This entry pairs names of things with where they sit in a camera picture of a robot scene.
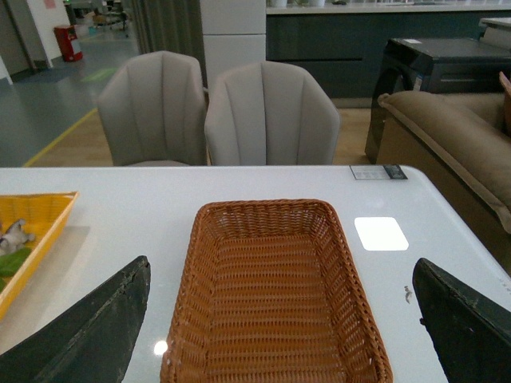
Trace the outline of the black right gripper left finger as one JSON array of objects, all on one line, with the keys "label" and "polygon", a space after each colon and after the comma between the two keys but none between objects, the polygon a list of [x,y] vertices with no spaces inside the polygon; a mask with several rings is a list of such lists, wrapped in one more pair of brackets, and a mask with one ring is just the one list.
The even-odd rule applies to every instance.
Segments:
[{"label": "black right gripper left finger", "polygon": [[151,268],[139,256],[1,356],[3,382],[120,382],[149,300]]}]

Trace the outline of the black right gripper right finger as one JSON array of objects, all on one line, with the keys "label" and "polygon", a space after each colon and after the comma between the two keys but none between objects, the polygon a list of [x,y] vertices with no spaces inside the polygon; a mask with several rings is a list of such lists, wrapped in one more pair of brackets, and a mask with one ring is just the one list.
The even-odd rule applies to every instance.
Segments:
[{"label": "black right gripper right finger", "polygon": [[510,312],[428,259],[412,283],[449,382],[510,381]]}]

